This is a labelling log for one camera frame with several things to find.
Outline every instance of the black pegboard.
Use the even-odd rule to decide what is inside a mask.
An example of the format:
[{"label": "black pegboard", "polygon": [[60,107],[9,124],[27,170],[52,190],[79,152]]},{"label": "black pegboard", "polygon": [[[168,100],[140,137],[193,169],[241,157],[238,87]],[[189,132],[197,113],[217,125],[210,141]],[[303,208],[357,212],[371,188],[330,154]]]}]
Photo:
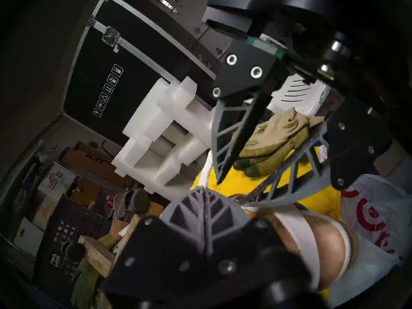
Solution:
[{"label": "black pegboard", "polygon": [[[37,254],[33,281],[47,296],[69,308],[74,283],[72,275],[79,263],[72,263],[61,252],[63,242],[77,242],[80,235],[98,239],[110,231],[111,222],[93,212],[82,208],[62,195],[49,220]],[[57,256],[53,266],[51,258]]]}]

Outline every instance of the case latch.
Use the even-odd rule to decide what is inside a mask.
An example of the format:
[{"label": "case latch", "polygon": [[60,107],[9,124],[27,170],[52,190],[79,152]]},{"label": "case latch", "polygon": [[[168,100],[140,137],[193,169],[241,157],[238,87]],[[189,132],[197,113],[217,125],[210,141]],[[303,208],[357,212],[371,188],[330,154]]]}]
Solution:
[{"label": "case latch", "polygon": [[105,42],[108,46],[114,47],[119,40],[120,33],[117,32],[111,26],[106,28],[106,32],[103,34],[102,41]]},{"label": "case latch", "polygon": [[90,26],[94,26],[95,24],[96,24],[96,20],[94,19],[94,15],[92,14],[92,15],[89,17],[89,20],[87,21],[86,26],[87,26],[87,27],[90,27]]}]

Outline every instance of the green fabric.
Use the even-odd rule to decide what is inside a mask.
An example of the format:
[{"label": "green fabric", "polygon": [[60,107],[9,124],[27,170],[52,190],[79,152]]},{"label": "green fabric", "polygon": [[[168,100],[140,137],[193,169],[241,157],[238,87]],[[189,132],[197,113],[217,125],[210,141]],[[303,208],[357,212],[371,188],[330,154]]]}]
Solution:
[{"label": "green fabric", "polygon": [[[121,236],[113,237],[107,234],[101,237],[98,242],[107,250],[112,249],[121,239]],[[84,258],[77,267],[73,275],[75,286],[72,293],[72,306],[79,309],[90,309],[90,303],[93,298],[97,281],[102,276],[99,272]]]},{"label": "green fabric", "polygon": [[304,140],[309,136],[309,127],[303,127],[293,137],[291,137],[285,144],[283,144],[276,152],[270,156],[261,158],[242,158],[235,161],[233,168],[237,170],[244,170],[248,177],[266,176],[275,171],[275,169],[284,161],[289,152],[299,147]]}]

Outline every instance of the white plastic bag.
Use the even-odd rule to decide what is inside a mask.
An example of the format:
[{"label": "white plastic bag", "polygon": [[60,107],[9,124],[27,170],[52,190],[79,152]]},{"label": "white plastic bag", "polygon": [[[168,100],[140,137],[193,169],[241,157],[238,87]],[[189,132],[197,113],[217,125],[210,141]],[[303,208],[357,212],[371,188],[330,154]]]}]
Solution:
[{"label": "white plastic bag", "polygon": [[362,175],[341,194],[341,219],[358,235],[354,266],[330,288],[338,306],[388,274],[406,257],[412,242],[412,195],[380,176]]}]

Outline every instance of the warning symbol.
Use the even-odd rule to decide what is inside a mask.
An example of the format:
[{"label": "warning symbol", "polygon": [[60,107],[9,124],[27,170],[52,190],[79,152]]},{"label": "warning symbol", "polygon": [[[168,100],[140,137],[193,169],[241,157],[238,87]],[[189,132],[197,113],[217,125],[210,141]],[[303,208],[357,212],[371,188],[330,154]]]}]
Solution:
[{"label": "warning symbol", "polygon": [[103,90],[104,90],[106,93],[112,94],[114,89],[115,89],[115,88],[114,88],[113,86],[110,86],[110,85],[107,84],[107,83],[104,84]]},{"label": "warning symbol", "polygon": [[109,101],[109,98],[110,97],[108,95],[104,94],[104,93],[101,93],[100,96],[99,96],[99,99],[101,101],[105,102],[105,103],[107,103]]},{"label": "warning symbol", "polygon": [[118,80],[119,78],[117,78],[113,74],[110,74],[109,77],[107,78],[107,82],[112,84],[113,86],[116,86]]},{"label": "warning symbol", "polygon": [[95,108],[93,110],[93,114],[96,115],[97,117],[102,117],[103,112],[100,109]]},{"label": "warning symbol", "polygon": [[106,104],[101,101],[97,101],[96,107],[100,108],[101,110],[104,110]]},{"label": "warning symbol", "polygon": [[123,73],[123,68],[115,64],[113,65],[112,73],[120,77]]}]

